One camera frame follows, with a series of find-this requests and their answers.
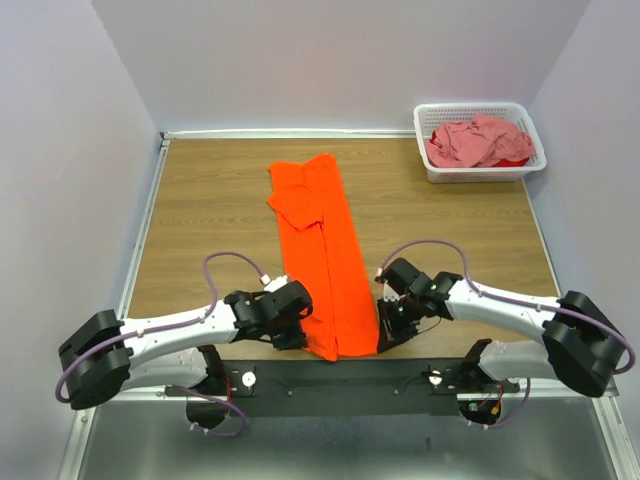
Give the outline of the orange t shirt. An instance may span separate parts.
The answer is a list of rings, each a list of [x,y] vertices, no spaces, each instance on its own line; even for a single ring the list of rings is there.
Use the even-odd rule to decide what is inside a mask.
[[[310,293],[307,350],[328,361],[377,353],[379,326],[336,159],[269,167],[284,269]]]

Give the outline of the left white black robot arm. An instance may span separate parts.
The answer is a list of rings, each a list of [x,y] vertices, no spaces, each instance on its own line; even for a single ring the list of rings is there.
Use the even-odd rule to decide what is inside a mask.
[[[222,372],[193,359],[199,348],[251,340],[301,349],[307,344],[301,322],[312,311],[310,293],[286,276],[259,292],[234,291],[209,306],[160,317],[119,319],[112,310],[100,311],[59,347],[62,375],[54,395],[74,410],[146,386],[192,387],[209,395],[220,387]]]

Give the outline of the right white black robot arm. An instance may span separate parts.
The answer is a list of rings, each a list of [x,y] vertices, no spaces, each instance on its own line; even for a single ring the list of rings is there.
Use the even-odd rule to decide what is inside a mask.
[[[620,332],[579,292],[536,297],[473,283],[466,274],[429,277],[404,258],[378,269],[379,351],[417,336],[424,318],[485,323],[520,335],[517,342],[481,339],[459,364],[439,373],[444,383],[474,392],[521,378],[557,380],[600,397],[625,351]]]

